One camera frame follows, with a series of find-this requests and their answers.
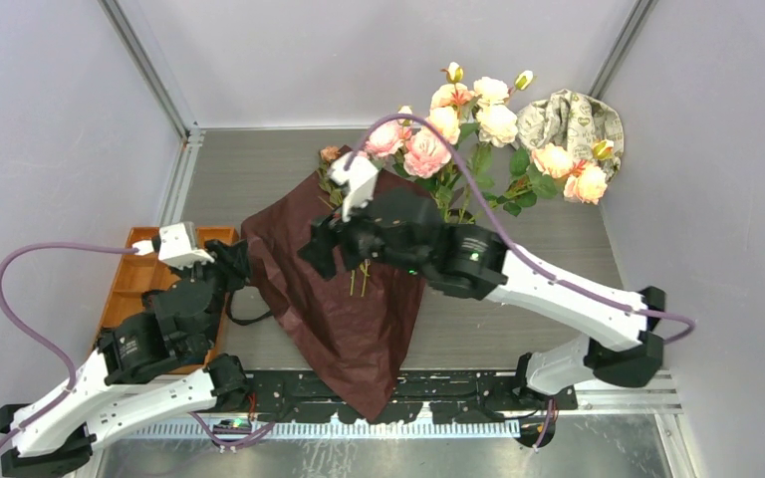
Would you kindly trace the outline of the black gold-lettered ribbon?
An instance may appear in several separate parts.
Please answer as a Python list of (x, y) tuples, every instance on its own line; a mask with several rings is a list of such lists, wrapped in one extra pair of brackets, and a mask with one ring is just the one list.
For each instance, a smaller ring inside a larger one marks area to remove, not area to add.
[(260, 291), (253, 287), (237, 290), (228, 296), (225, 315), (239, 327), (252, 327), (274, 320), (274, 313)]

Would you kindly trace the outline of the pink rose stem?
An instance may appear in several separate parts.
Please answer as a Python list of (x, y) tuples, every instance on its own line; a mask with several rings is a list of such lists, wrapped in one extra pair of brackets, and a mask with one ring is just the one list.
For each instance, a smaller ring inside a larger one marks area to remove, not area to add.
[(444, 141), (429, 129), (406, 119), (390, 121), (371, 134), (363, 153), (373, 157), (380, 167), (389, 165), (400, 176), (426, 189), (445, 221), (455, 220), (450, 205), (458, 168)]

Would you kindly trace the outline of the peach orange rose stem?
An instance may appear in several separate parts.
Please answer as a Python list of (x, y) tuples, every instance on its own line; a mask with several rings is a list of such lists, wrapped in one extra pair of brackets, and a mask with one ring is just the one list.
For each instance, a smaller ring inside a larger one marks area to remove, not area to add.
[[(457, 63), (451, 62), (442, 72), (445, 73), (446, 84), (432, 95), (429, 117), (426, 120), (443, 135), (447, 143), (457, 146), (461, 126), (468, 117), (464, 108), (470, 104), (473, 93), (461, 82), (463, 70)], [(461, 177), (460, 168), (449, 158), (448, 150), (444, 146), (440, 146), (432, 155), (428, 162), (418, 169), (413, 169), (405, 163), (403, 168), (408, 169), (410, 174), (421, 177), (422, 181), (427, 181), (427, 188), (435, 198), (440, 190), (453, 193), (453, 186)]]

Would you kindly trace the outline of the cream peach rose stem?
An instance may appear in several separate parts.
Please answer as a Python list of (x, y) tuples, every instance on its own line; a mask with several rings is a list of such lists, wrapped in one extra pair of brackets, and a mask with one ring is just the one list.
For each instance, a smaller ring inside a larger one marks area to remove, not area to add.
[(516, 216), (540, 197), (562, 197), (579, 204), (599, 204), (620, 172), (625, 131), (615, 109), (593, 97), (560, 90), (514, 113), (516, 93), (534, 80), (520, 73), (509, 85), (482, 77), (473, 82), (476, 106), (471, 117), (479, 139), (492, 147), (512, 145), (511, 182), (488, 204)]

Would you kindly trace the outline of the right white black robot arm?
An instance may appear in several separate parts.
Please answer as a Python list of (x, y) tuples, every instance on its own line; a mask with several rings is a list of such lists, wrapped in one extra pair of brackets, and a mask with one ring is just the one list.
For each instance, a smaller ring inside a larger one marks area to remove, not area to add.
[(647, 317), (662, 306), (656, 288), (620, 291), (540, 261), (494, 231), (443, 220), (435, 202), (404, 187), (362, 207), (342, 206), (314, 219), (298, 251), (323, 279), (379, 262), (423, 277), (448, 297), (487, 300), (536, 312), (580, 332), (545, 353), (524, 355), (513, 382), (516, 401), (540, 407), (551, 395), (590, 379), (625, 388), (646, 386), (663, 362), (663, 339)]

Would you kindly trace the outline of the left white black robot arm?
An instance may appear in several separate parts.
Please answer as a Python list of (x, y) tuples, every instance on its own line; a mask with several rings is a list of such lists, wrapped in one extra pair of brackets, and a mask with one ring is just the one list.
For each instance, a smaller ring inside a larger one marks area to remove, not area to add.
[(175, 233), (128, 252), (155, 254), (175, 282), (145, 293), (138, 313), (102, 330), (84, 363), (58, 352), (68, 375), (44, 397), (0, 407), (3, 476), (60, 477), (155, 421), (249, 401), (240, 359), (213, 352), (226, 298), (248, 279), (246, 244), (198, 244)]

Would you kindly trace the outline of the orange wooden compartment tray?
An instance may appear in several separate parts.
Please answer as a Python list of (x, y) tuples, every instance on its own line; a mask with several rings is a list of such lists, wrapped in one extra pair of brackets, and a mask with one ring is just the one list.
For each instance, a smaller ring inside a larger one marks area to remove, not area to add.
[[(203, 246), (206, 240), (216, 239), (225, 244), (231, 244), (239, 239), (239, 234), (233, 226), (196, 226), (198, 244)], [(139, 226), (130, 230), (126, 246), (132, 246), (140, 240), (148, 240), (157, 235), (157, 226)], [(179, 278), (172, 274), (167, 267), (156, 259), (156, 254), (145, 256), (127, 255), (120, 259), (116, 275), (113, 279), (106, 304), (101, 313), (96, 337), (90, 346), (90, 351), (95, 348), (102, 331), (119, 326), (125, 319), (141, 312), (143, 304), (142, 293), (150, 290), (165, 290), (172, 286)], [(168, 374), (189, 374), (200, 368), (209, 361), (215, 359), (225, 339), (225, 333), (229, 320), (225, 313), (221, 313), (221, 319), (215, 329), (213, 347), (200, 363), (189, 364), (166, 372)]]

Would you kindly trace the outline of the cream patterned cloth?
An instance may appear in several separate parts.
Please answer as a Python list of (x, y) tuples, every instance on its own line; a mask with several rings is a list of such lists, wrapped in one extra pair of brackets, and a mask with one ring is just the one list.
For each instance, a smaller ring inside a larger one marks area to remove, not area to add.
[(604, 102), (571, 90), (559, 90), (517, 113), (516, 144), (532, 151), (547, 144), (562, 147), (574, 159), (599, 166), (610, 184), (622, 166), (625, 131), (620, 115)]

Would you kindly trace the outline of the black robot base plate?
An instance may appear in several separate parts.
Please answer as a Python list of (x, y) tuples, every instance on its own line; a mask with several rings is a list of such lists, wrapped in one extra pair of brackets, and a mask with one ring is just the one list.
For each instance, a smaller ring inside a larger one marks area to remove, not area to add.
[(211, 412), (240, 412), (265, 422), (410, 424), (426, 406), (432, 424), (500, 423), (545, 412), (550, 399), (524, 388), (512, 370), (404, 370), (382, 393), (360, 387), (348, 400), (310, 370), (252, 370), (242, 388)]

